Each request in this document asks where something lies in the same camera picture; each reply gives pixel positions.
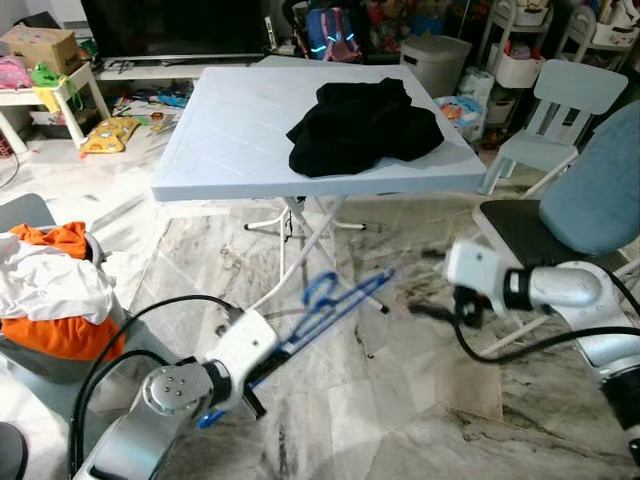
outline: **white trash bin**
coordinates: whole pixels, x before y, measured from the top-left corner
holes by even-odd
[[[471,44],[445,36],[409,37],[400,63],[407,65],[432,98],[453,95]]]

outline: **backpack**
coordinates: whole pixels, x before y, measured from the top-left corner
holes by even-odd
[[[19,57],[7,55],[0,57],[0,88],[16,90],[18,88],[31,88],[33,82]]]
[[[311,58],[325,62],[358,62],[362,58],[349,15],[342,8],[311,10],[307,14],[307,35]]]

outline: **pink toy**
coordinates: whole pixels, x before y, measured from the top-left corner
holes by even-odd
[[[0,88],[31,88],[33,81],[19,57],[0,57]]]

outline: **tv stand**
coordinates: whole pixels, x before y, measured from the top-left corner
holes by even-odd
[[[259,57],[226,58],[226,59],[176,59],[176,60],[122,60],[105,59],[105,69],[95,74],[99,81],[122,80],[191,80],[194,84],[202,75],[202,71],[211,66],[248,67],[260,61]]]

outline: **black cloth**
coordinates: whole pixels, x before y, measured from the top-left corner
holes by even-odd
[[[444,140],[435,115],[412,107],[402,80],[327,83],[289,133],[289,166],[309,177],[354,174],[380,157],[414,160]]]

